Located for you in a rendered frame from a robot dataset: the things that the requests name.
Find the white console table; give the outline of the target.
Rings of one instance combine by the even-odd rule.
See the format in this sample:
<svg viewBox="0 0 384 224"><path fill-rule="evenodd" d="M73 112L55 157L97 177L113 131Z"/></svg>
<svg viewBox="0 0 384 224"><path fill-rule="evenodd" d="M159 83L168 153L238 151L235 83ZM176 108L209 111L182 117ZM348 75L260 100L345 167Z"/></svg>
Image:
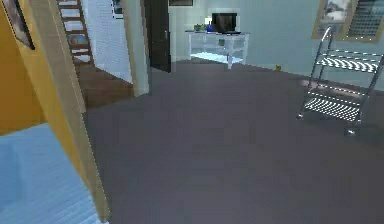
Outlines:
<svg viewBox="0 0 384 224"><path fill-rule="evenodd" d="M247 32L218 33L186 31L188 59L219 62L231 69L234 64L246 64L250 34Z"/></svg>

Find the dark room door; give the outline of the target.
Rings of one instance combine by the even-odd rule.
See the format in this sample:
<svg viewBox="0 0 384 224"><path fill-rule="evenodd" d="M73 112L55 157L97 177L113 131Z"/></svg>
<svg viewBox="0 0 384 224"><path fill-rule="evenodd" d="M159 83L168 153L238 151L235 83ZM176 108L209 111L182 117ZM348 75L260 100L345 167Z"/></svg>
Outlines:
<svg viewBox="0 0 384 224"><path fill-rule="evenodd" d="M168 0L144 0L150 65L171 71Z"/></svg>

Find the black television set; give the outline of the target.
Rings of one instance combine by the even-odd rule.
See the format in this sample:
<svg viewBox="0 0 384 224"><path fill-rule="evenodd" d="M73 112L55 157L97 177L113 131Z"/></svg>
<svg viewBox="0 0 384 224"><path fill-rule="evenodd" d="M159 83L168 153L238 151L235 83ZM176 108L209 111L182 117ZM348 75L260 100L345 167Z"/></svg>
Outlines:
<svg viewBox="0 0 384 224"><path fill-rule="evenodd" d="M236 13L213 13L212 14L212 27L215 32L228 34L237 33Z"/></svg>

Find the brown wooden ladder shelf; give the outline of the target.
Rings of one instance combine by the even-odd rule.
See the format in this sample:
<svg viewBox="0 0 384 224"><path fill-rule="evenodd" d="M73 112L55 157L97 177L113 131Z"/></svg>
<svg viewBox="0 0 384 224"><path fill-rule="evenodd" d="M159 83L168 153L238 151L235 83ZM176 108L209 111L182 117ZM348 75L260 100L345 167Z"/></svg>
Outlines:
<svg viewBox="0 0 384 224"><path fill-rule="evenodd" d="M93 65L93 53L81 0L56 0L73 61Z"/></svg>

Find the wood framed window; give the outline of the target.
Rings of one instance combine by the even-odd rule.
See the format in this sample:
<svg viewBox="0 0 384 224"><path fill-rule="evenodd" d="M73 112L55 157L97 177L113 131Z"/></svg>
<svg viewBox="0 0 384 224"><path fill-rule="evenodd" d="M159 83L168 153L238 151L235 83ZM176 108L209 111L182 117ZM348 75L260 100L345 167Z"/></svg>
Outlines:
<svg viewBox="0 0 384 224"><path fill-rule="evenodd" d="M377 43L384 31L384 0L351 0L339 41Z"/></svg>

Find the white framed wall picture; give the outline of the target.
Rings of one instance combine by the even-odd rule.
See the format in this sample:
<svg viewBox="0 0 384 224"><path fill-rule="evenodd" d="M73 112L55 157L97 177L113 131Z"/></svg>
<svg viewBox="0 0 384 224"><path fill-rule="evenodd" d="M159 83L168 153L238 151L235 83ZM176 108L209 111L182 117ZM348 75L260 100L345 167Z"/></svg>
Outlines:
<svg viewBox="0 0 384 224"><path fill-rule="evenodd" d="M112 12L115 19L123 18L123 8L121 0L112 0Z"/></svg>

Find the wood framed wall picture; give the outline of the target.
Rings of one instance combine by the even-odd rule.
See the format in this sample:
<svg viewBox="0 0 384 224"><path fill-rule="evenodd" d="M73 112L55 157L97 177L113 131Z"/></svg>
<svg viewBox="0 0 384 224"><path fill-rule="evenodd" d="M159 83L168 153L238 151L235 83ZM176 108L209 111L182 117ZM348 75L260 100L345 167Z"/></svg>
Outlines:
<svg viewBox="0 0 384 224"><path fill-rule="evenodd" d="M312 31L313 39L321 39L328 27L333 37L343 40L347 37L358 0L319 0L319 7Z"/></svg>

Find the dark framed wall picture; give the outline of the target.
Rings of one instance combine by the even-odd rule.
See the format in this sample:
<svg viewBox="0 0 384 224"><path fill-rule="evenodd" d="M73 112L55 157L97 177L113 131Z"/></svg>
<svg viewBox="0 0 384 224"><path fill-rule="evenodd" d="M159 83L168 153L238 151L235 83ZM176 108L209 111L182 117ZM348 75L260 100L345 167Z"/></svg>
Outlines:
<svg viewBox="0 0 384 224"><path fill-rule="evenodd" d="M15 38L31 50L35 49L18 0L1 0Z"/></svg>

